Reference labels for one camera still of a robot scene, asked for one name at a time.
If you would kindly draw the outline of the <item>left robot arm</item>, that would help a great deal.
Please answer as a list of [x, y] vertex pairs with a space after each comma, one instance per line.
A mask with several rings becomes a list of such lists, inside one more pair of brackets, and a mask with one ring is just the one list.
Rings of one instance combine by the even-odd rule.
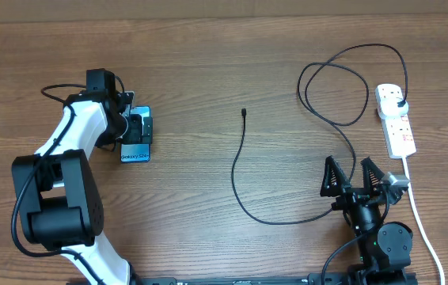
[[104, 206], [89, 165], [94, 149], [120, 152], [122, 163], [148, 162], [153, 118], [148, 106], [104, 68], [63, 100], [63, 117], [34, 154], [11, 167], [16, 202], [10, 222], [16, 248], [34, 258], [62, 256], [88, 284], [139, 284], [133, 265], [104, 233]]

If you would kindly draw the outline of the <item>Samsung Galaxy smartphone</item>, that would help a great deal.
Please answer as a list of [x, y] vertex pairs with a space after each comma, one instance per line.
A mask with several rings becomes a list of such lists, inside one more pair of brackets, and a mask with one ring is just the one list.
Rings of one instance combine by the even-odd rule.
[[148, 162], [150, 160], [150, 145], [136, 144], [136, 145], [124, 145], [120, 141], [120, 159], [122, 163], [138, 163]]

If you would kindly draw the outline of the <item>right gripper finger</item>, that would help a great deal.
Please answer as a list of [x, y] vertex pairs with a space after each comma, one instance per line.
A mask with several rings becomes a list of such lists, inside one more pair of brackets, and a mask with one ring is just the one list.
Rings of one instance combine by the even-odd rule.
[[337, 197], [351, 188], [349, 179], [333, 156], [325, 159], [325, 172], [321, 184], [320, 196]]
[[363, 168], [363, 187], [375, 188], [382, 181], [385, 174], [370, 158], [364, 158], [361, 161], [361, 166]]

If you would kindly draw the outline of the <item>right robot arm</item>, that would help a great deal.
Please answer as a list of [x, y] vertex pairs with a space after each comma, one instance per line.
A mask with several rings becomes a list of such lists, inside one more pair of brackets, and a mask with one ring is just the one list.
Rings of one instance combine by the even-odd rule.
[[[331, 156], [325, 159], [320, 195], [333, 197], [331, 208], [340, 211], [355, 237], [340, 246], [325, 261], [321, 274], [311, 277], [317, 284], [416, 284], [416, 276], [405, 272], [411, 264], [412, 230], [402, 222], [385, 219], [392, 205], [408, 191], [409, 179], [402, 174], [383, 173], [370, 158], [361, 161], [363, 186], [353, 187]], [[330, 262], [351, 245], [359, 249], [360, 263], [346, 272], [330, 274]]]

